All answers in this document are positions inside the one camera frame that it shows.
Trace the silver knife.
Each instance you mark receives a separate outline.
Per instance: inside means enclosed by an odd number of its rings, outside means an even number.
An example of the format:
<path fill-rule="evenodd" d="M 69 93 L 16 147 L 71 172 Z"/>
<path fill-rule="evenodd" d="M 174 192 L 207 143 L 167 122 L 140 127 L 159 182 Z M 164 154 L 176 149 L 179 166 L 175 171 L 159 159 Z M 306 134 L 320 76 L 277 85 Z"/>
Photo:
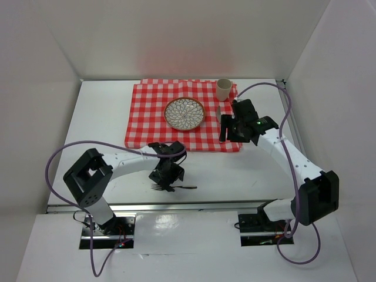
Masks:
<path fill-rule="evenodd" d="M 221 122 L 221 107 L 220 106 L 217 107 L 216 117 L 217 117 L 218 122 L 220 123 Z"/>

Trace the silver fork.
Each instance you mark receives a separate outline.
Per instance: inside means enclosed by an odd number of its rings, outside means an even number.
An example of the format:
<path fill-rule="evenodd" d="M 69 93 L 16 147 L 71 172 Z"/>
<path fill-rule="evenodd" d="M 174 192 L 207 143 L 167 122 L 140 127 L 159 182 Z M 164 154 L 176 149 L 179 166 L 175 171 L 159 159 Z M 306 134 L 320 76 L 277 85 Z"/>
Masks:
<path fill-rule="evenodd" d="M 197 186 L 160 186 L 158 184 L 152 184 L 151 188 L 153 190 L 174 192 L 176 189 L 194 190 L 197 189 Z"/>

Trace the beige paper cup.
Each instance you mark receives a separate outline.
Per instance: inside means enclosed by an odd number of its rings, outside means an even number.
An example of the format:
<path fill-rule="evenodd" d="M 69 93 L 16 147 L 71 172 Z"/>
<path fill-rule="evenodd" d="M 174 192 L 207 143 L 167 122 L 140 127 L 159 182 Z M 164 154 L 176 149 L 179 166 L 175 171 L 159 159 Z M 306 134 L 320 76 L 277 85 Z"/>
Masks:
<path fill-rule="evenodd" d="M 229 98 L 232 86 L 232 81 L 230 81 L 229 79 L 219 79 L 216 82 L 216 98 L 220 102 L 224 102 L 226 99 Z"/>

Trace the floral patterned plate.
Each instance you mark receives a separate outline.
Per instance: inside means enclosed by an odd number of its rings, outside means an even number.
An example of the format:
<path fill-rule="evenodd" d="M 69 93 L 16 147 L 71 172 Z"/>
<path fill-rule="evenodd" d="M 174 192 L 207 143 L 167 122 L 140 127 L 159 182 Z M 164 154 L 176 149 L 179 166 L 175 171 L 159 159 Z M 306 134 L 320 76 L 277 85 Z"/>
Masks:
<path fill-rule="evenodd" d="M 166 105 L 163 115 L 170 127 L 180 131 L 189 131 L 203 123 L 206 111 L 198 100 L 182 97 L 171 100 Z"/>

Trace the red white checkered cloth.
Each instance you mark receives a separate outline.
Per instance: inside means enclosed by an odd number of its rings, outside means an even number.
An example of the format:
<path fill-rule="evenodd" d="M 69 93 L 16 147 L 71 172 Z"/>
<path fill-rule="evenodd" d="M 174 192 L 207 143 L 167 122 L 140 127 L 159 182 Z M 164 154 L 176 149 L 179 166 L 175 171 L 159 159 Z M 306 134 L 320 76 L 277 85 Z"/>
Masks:
<path fill-rule="evenodd" d="M 222 114 L 233 113 L 231 102 L 236 95 L 235 83 L 229 98 L 221 102 L 216 98 L 215 80 L 143 79 L 133 86 L 125 146 L 138 149 L 153 142 L 178 140 L 189 151 L 238 152 L 241 143 L 219 142 L 220 125 L 216 117 L 217 108 Z M 174 129 L 164 117 L 167 104 L 182 97 L 199 101 L 205 109 L 204 121 L 193 130 Z"/>

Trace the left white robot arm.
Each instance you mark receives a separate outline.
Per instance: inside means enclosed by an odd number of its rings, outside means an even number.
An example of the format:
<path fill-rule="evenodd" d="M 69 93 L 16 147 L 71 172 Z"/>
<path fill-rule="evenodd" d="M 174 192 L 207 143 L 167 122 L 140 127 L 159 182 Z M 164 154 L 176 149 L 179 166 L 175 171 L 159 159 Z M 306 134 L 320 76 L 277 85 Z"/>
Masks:
<path fill-rule="evenodd" d="M 92 216 L 96 229 L 110 234 L 120 223 L 103 196 L 109 182 L 149 171 L 149 179 L 159 188 L 173 192 L 172 184 L 184 178 L 184 168 L 177 163 L 186 155 L 186 149 L 178 141 L 169 145 L 150 143 L 134 152 L 109 155 L 88 149 L 64 174 L 63 181 L 78 206 Z"/>

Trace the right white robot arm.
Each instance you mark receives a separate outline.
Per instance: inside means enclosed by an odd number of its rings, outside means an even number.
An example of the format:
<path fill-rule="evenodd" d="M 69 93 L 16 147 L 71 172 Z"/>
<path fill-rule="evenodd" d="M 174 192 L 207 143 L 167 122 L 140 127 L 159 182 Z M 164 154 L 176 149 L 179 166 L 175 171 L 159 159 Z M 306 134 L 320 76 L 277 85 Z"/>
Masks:
<path fill-rule="evenodd" d="M 253 143 L 268 153 L 291 177 L 296 195 L 260 206 L 256 223 L 270 230 L 280 220 L 297 220 L 304 226 L 339 208 L 340 180 L 334 171 L 325 172 L 306 158 L 281 132 L 269 116 L 259 117 L 248 99 L 234 100 L 233 113 L 217 110 L 221 142 Z"/>

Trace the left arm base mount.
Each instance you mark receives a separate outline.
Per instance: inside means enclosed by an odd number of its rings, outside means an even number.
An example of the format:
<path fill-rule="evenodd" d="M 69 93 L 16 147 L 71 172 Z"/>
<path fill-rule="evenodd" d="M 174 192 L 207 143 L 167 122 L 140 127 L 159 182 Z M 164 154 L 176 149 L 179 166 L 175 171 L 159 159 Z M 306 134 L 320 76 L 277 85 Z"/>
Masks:
<path fill-rule="evenodd" d="M 88 216 L 78 219 L 76 212 L 74 212 L 73 219 L 82 226 L 79 248 L 89 250 L 90 222 Z M 134 214 L 116 216 L 115 222 L 111 223 L 109 227 L 100 226 L 93 221 L 93 249 L 110 250 L 116 244 L 119 245 L 118 249 L 134 248 L 135 223 L 136 216 Z"/>

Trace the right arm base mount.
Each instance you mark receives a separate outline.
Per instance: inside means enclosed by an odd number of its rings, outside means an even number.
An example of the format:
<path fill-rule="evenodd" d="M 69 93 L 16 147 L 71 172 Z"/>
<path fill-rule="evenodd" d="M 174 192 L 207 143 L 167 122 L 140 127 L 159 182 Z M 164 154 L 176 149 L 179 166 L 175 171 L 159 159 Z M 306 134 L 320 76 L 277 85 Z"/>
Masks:
<path fill-rule="evenodd" d="M 291 227 L 285 220 L 270 221 L 264 212 L 264 207 L 271 201 L 261 204 L 253 213 L 238 214 L 238 222 L 234 228 L 240 232 L 242 247 L 249 246 L 272 246 L 276 245 L 280 238 L 284 237 L 284 229 L 288 233 Z"/>

